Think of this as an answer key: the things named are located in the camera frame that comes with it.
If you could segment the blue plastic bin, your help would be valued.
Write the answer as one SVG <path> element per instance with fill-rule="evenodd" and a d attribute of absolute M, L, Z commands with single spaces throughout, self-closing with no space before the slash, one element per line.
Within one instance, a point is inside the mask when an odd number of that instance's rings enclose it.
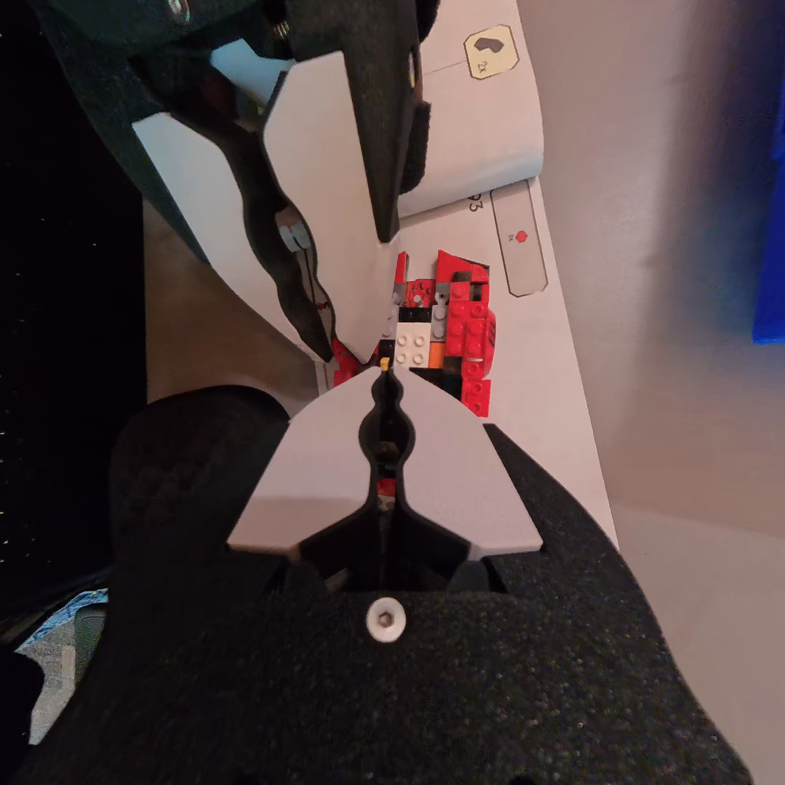
<path fill-rule="evenodd" d="M 752 340 L 756 345 L 784 342 L 784 168 L 772 191 Z"/>

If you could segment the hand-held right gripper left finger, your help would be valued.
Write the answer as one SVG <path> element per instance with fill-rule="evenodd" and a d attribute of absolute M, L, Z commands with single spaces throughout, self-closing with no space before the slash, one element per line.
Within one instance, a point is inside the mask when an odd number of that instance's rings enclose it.
<path fill-rule="evenodd" d="M 386 376 L 369 368 L 296 414 L 229 535 L 230 549 L 308 561 L 325 579 L 346 570 L 350 588 L 378 588 L 374 447 Z"/>

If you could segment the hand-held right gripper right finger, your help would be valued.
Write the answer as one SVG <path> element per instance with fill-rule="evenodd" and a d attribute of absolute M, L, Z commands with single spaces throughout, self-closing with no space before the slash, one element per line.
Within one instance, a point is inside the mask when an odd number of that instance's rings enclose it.
<path fill-rule="evenodd" d="M 466 562 L 535 553 L 543 540 L 483 422 L 411 370 L 386 373 L 400 451 L 387 580 L 441 590 Z"/>

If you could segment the white instruction booklet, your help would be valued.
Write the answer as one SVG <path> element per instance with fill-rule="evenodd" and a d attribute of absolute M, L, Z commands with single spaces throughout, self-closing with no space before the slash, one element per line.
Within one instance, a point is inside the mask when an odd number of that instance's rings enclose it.
<path fill-rule="evenodd" d="M 440 2 L 421 53 L 432 111 L 424 177 L 399 198 L 408 276 L 429 277 L 439 249 L 489 267 L 496 354 L 480 420 L 575 491 L 616 544 L 538 178 L 543 119 L 517 2 Z"/>

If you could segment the red toy brick car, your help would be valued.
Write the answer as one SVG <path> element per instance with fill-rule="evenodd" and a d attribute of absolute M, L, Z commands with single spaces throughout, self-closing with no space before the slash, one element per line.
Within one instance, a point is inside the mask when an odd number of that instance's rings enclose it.
<path fill-rule="evenodd" d="M 370 366 L 382 360 L 395 370 L 409 370 L 455 399 L 473 415 L 489 414 L 491 381 L 487 378 L 496 348 L 496 316 L 489 307 L 489 267 L 439 249 L 433 272 L 408 278 L 409 255 L 401 252 L 393 286 L 386 331 L 370 356 Z M 363 368 L 333 334 L 331 350 L 337 363 L 330 387 L 339 386 Z M 462 415 L 436 423 L 435 456 L 444 463 L 447 490 L 467 491 L 481 483 L 489 447 L 481 446 L 480 426 L 469 427 Z M 396 497 L 397 446 L 379 443 L 371 472 L 371 498 L 383 509 Z"/>

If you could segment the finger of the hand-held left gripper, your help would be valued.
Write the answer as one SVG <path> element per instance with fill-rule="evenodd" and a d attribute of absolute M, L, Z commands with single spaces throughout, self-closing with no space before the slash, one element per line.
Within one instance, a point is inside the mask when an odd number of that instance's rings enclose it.
<path fill-rule="evenodd" d="M 399 239 L 380 242 L 341 51 L 294 64 L 262 132 L 316 254 L 339 341 L 367 363 L 387 325 Z"/>
<path fill-rule="evenodd" d="M 133 124 L 206 259 L 247 305 L 313 359 L 330 339 L 280 235 L 283 200 L 254 132 L 219 120 L 207 136 L 158 113 Z"/>

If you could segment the blue patterned cloth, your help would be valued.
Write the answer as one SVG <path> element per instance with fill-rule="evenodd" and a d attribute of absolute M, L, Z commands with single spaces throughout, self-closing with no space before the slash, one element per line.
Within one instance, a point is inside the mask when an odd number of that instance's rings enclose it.
<path fill-rule="evenodd" d="M 107 616 L 107 588 L 78 594 L 50 615 L 16 650 L 42 669 L 29 744 L 39 744 L 63 712 L 93 658 Z"/>

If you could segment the black dimpled wrist rest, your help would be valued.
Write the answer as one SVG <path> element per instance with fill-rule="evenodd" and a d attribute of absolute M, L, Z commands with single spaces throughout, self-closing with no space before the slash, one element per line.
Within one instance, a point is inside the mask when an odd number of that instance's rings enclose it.
<path fill-rule="evenodd" d="M 246 386 L 145 407 L 124 427 L 110 467 L 118 572 L 187 574 L 221 554 L 288 427 L 281 404 Z"/>

